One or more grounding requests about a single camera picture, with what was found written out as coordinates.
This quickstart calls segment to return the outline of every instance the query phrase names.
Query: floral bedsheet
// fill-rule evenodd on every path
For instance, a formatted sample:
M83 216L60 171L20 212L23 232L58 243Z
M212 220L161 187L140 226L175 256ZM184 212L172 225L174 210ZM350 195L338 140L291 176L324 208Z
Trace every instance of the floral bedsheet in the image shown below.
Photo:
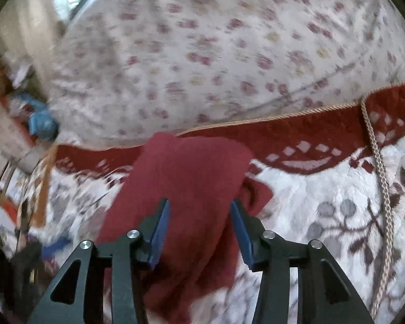
M49 93L59 141L102 148L400 82L405 21L390 0L91 0Z
M394 224L390 276L375 321L389 324L405 303L405 85L372 94L366 107L385 165ZM380 286L385 219L376 162L359 105L206 126L182 136L222 136L248 146L255 155L249 176L273 192L259 215L266 229L290 241L324 242L370 308ZM59 145L38 166L26 197L31 206L44 210L44 227L30 232L45 244L64 232L74 240L56 254L57 265L79 242L97 238L140 152L141 147L87 150ZM250 272L238 256L233 287L196 301L192 322L251 323L260 280L261 274ZM290 286L292 324L297 320L296 271L291 273ZM152 314L150 322L162 323Z

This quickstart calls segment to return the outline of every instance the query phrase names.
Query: red cloth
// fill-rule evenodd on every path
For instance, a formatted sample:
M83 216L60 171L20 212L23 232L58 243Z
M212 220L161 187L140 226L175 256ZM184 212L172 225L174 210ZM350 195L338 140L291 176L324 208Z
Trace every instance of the red cloth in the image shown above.
M170 323L189 322L197 298L232 286L238 244L229 217L240 197L256 215L272 197L245 177L251 151L224 138L155 134L108 211L97 243L114 241L152 214L163 197L171 217L160 264L144 274L146 307Z

